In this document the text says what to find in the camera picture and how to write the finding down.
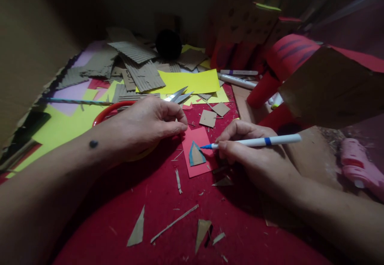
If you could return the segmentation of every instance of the red scissor handle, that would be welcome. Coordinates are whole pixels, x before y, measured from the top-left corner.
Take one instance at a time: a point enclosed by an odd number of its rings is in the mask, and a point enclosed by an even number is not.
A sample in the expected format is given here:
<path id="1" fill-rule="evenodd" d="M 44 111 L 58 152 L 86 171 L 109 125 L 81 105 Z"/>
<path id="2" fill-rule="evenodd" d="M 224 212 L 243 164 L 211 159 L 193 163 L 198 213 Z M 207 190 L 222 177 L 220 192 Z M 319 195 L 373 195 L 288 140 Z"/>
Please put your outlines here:
<path id="1" fill-rule="evenodd" d="M 112 104 L 111 106 L 108 106 L 106 109 L 101 111 L 99 115 L 96 116 L 95 120 L 93 121 L 92 127 L 103 122 L 105 117 L 107 117 L 112 111 L 114 111 L 120 107 L 133 105 L 135 102 L 136 101 L 132 101 L 132 100 L 131 101 L 121 101 L 121 102 Z"/>

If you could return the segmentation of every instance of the fingernail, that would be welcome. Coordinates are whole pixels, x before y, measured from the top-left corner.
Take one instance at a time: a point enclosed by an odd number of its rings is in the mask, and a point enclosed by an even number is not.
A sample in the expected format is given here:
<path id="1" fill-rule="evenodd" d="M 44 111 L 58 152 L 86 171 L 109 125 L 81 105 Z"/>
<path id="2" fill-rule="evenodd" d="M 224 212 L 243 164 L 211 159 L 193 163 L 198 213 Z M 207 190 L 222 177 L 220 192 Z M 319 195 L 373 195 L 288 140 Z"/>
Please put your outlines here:
<path id="1" fill-rule="evenodd" d="M 219 149 L 220 150 L 225 150 L 227 149 L 227 143 L 224 141 L 219 141 Z"/>

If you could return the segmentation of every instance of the hand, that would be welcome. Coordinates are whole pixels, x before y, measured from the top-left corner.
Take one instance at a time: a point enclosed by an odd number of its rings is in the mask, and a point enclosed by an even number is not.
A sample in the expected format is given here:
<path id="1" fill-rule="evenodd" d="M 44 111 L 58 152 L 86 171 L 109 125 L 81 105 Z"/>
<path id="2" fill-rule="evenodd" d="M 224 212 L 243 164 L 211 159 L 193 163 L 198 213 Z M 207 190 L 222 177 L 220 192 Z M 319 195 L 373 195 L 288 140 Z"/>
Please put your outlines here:
<path id="1" fill-rule="evenodd" d="M 107 158 L 123 162 L 156 145 L 163 138 L 186 131 L 187 126 L 187 118 L 180 105 L 147 96 L 96 125 L 89 134 L 99 145 L 106 143 L 103 148 L 108 151 Z"/>
<path id="2" fill-rule="evenodd" d="M 286 156 L 282 146 L 246 147 L 229 140 L 242 140 L 276 136 L 268 127 L 241 120 L 233 120 L 216 139 L 220 158 L 230 164 L 244 165 L 251 182 L 275 199 L 285 201 L 297 194 L 303 178 Z"/>

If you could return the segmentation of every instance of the left hand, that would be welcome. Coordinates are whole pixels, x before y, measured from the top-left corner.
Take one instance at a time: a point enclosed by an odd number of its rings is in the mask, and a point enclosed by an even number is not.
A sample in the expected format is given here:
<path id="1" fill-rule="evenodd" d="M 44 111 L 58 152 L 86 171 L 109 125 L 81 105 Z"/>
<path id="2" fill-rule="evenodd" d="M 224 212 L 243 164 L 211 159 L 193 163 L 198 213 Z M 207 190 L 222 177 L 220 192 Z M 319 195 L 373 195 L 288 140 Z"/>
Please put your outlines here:
<path id="1" fill-rule="evenodd" d="M 187 117 L 179 104 L 147 96 L 86 134 L 99 142 L 97 148 L 102 148 L 108 159 L 123 162 L 187 128 Z"/>

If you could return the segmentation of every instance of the yellow paper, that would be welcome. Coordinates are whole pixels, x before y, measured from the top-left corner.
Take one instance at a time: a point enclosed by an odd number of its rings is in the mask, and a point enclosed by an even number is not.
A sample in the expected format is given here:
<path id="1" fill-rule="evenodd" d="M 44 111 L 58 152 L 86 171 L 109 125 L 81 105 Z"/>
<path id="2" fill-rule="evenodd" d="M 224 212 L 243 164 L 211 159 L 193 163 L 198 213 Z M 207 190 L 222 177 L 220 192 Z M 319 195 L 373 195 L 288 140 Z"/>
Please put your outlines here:
<path id="1" fill-rule="evenodd" d="M 146 91 L 146 93 L 172 94 L 185 86 L 188 86 L 186 92 L 193 91 L 194 94 L 216 92 L 220 89 L 216 69 L 200 73 L 168 73 L 163 71 L 159 71 L 159 73 L 166 86 Z"/>
<path id="2" fill-rule="evenodd" d="M 184 105 L 190 105 L 192 104 L 206 104 L 204 100 L 200 100 L 201 97 L 199 95 L 192 94 L 190 98 L 188 98 L 187 101 L 184 102 Z M 220 90 L 215 92 L 210 99 L 208 99 L 208 103 L 220 103 L 220 102 L 229 102 L 229 99 L 227 95 L 225 94 L 224 88 L 220 87 Z"/>
<path id="3" fill-rule="evenodd" d="M 188 44 L 183 46 L 183 48 L 181 49 L 181 53 L 187 51 L 188 49 L 193 49 L 193 50 L 197 50 L 197 51 L 201 51 L 202 53 L 205 53 L 205 48 L 194 47 Z"/>
<path id="4" fill-rule="evenodd" d="M 107 96 L 112 98 L 117 84 L 119 84 L 119 82 L 113 81 L 99 101 L 106 101 Z M 83 100 L 93 100 L 96 94 L 97 90 L 87 89 Z M 100 105 L 83 105 L 84 111 L 82 111 L 79 106 L 75 113 L 69 117 L 51 105 L 47 105 L 44 112 L 49 113 L 51 118 L 32 136 L 33 140 L 39 142 L 42 146 L 14 170 L 16 172 L 23 170 L 44 154 L 88 131 L 92 128 L 96 116 L 106 107 L 107 106 Z M 10 173 L 6 178 L 12 178 L 14 175 L 15 173 Z"/>

